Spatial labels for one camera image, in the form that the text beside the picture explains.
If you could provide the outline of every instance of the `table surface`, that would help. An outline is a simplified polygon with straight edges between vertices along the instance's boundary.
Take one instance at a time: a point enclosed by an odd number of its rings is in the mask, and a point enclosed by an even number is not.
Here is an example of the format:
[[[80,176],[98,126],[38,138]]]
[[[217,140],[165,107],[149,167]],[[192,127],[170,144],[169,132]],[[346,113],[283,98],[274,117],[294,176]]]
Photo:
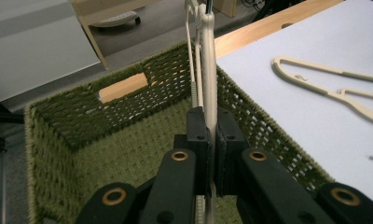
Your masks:
[[[260,38],[280,31],[283,24],[302,21],[342,0],[307,0],[215,39],[215,56],[222,57]]]
[[[279,27],[289,22],[279,20]],[[219,56],[218,65],[338,182],[373,200],[373,123],[344,104],[283,81],[270,64],[276,56],[289,56],[373,76],[373,1],[344,1],[265,38],[232,43],[236,47]],[[373,92],[370,82],[284,68],[331,91]],[[357,101],[373,108],[373,101]]]

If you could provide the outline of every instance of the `floor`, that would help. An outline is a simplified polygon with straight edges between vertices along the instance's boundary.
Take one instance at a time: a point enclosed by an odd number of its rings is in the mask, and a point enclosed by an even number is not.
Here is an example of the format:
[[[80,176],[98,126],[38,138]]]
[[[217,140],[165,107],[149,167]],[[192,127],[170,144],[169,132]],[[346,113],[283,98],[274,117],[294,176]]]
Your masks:
[[[94,38],[108,61],[102,66],[86,69],[62,80],[2,102],[11,111],[22,113],[26,104],[82,82],[104,76],[111,71],[137,62],[171,45],[186,41],[183,0],[162,0],[136,10],[142,23],[134,22],[99,31],[92,28]],[[251,22],[256,15],[253,7],[238,2],[237,16],[228,18],[215,11],[215,36],[223,35]],[[0,125],[0,135],[6,139],[4,154],[6,172],[6,223],[24,224],[27,219],[26,159],[23,125]]]

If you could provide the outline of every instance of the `plastic hanger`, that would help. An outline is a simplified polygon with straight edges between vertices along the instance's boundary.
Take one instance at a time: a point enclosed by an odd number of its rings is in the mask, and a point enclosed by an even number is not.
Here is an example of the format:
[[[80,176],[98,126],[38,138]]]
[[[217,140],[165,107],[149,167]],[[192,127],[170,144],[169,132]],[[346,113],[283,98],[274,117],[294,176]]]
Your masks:
[[[332,73],[336,75],[340,75],[343,77],[351,77],[351,78],[356,78],[364,81],[370,81],[373,82],[373,76],[367,76],[363,74],[358,74],[358,73],[353,73],[349,71],[344,71],[340,70],[337,68],[332,68],[320,64],[315,64],[315,63],[308,63],[304,62],[298,59],[292,59],[288,57],[276,57],[273,62],[272,62],[272,67],[276,74],[284,79],[287,82],[290,82],[294,85],[297,85],[299,87],[302,87],[306,90],[316,92],[318,94],[321,94],[323,96],[327,96],[331,99],[337,100],[345,105],[348,105],[352,109],[354,109],[358,114],[363,116],[366,119],[369,119],[373,121],[373,110],[361,105],[357,101],[353,100],[350,97],[346,96],[346,93],[354,94],[354,95],[359,95],[362,97],[367,97],[367,98],[372,98],[373,99],[373,93],[371,92],[365,92],[365,91],[358,91],[358,90],[352,90],[352,89],[341,89],[338,92],[335,91],[330,91],[326,90],[325,88],[316,86],[310,82],[308,82],[306,79],[304,79],[300,75],[290,75],[288,74],[281,66],[281,63],[288,63],[292,64],[295,66],[300,66],[300,67],[306,67],[318,71],[323,71],[327,73]]]

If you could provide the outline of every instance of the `woven basket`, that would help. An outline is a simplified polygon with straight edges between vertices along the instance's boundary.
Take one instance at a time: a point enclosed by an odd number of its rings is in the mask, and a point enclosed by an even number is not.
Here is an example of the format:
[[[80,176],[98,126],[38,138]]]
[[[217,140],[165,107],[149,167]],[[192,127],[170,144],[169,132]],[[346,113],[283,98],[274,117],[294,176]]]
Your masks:
[[[102,104],[97,92],[135,74],[148,86]],[[220,69],[218,104],[233,113],[250,144],[273,153],[306,189],[332,181]],[[187,44],[25,109],[29,221],[74,223],[91,195],[112,182],[135,187],[156,175],[191,108]],[[217,223],[241,223],[233,197],[217,200]]]

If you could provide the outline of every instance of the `white table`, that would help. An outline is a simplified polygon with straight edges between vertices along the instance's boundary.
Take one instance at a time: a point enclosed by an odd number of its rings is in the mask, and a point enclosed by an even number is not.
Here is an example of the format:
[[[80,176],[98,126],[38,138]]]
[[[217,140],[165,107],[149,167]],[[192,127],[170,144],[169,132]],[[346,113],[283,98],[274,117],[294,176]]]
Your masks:
[[[373,75],[373,1],[348,0],[217,59],[229,76],[338,182],[373,200],[373,123],[349,107],[279,79],[284,55]],[[336,91],[373,83],[287,66]],[[360,101],[373,108],[373,101]]]

